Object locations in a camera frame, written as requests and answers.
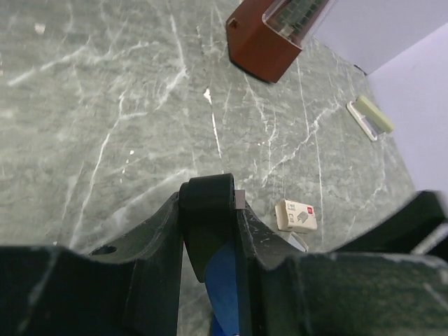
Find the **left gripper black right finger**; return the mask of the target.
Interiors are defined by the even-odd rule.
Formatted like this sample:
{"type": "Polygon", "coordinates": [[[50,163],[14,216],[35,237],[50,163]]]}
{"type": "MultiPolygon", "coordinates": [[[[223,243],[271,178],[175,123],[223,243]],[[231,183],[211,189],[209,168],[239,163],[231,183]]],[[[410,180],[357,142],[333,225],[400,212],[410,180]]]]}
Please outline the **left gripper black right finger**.
{"type": "Polygon", "coordinates": [[[447,264],[429,255],[301,253],[236,212],[242,335],[446,335],[447,264]]]}

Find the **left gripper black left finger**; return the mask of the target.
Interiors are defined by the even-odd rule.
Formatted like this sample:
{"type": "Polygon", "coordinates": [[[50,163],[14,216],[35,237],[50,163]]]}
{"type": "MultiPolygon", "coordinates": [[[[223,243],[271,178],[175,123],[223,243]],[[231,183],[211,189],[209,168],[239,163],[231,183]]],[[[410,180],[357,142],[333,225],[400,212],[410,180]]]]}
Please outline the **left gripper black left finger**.
{"type": "Polygon", "coordinates": [[[178,198],[89,255],[2,246],[1,334],[175,335],[183,253],[178,198]]]}

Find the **white staple box tray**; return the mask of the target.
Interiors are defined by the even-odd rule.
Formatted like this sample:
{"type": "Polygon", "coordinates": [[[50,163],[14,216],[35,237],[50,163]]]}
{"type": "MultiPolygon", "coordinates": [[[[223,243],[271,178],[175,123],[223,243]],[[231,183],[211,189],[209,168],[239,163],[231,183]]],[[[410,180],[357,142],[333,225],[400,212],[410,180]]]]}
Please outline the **white staple box tray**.
{"type": "Polygon", "coordinates": [[[307,253],[309,250],[309,247],[305,243],[305,241],[295,232],[292,232],[290,234],[288,238],[288,243],[303,253],[307,253]]]}

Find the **white staple box sleeve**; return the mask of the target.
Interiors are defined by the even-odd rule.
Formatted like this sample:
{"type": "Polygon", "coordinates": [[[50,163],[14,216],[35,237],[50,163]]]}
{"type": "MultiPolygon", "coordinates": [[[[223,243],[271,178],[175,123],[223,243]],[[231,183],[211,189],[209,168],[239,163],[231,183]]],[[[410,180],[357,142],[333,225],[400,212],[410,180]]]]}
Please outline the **white staple box sleeve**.
{"type": "Polygon", "coordinates": [[[317,230],[316,213],[311,205],[283,199],[274,210],[280,231],[307,234],[317,230]]]}

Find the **blue metal stapler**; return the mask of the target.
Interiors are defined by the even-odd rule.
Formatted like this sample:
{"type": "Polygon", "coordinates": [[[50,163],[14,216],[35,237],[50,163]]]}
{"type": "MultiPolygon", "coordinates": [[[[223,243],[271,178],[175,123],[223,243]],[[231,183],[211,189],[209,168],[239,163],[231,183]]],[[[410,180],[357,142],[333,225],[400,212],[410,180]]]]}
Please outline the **blue metal stapler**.
{"type": "Polygon", "coordinates": [[[197,280],[211,303],[213,335],[240,335],[232,174],[201,176],[179,190],[183,240],[197,280]]]}

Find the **grey staple strip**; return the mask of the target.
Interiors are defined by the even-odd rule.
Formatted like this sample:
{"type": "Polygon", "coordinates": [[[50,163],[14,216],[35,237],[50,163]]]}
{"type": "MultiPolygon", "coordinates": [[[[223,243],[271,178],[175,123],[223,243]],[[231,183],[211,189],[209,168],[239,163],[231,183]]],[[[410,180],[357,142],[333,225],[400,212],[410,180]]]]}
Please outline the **grey staple strip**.
{"type": "Polygon", "coordinates": [[[242,210],[246,207],[246,193],[245,190],[234,191],[235,209],[242,210]]]}

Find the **small beige white stapler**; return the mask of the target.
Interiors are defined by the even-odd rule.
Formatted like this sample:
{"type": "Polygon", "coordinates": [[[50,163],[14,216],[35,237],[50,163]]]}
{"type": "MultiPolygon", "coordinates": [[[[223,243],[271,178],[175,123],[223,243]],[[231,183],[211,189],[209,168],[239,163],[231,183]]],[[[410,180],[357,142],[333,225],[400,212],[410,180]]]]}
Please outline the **small beige white stapler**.
{"type": "Polygon", "coordinates": [[[364,95],[348,101],[346,109],[371,141],[376,141],[379,135],[390,134],[395,129],[392,121],[364,95]]]}

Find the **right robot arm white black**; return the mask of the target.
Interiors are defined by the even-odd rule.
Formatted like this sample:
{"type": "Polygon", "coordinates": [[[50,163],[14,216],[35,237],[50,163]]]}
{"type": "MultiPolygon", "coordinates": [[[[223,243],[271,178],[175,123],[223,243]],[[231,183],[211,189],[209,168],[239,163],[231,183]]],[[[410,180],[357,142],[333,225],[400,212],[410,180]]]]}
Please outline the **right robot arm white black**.
{"type": "Polygon", "coordinates": [[[447,207],[442,193],[422,190],[382,223],[334,251],[409,254],[446,221],[447,207]]]}

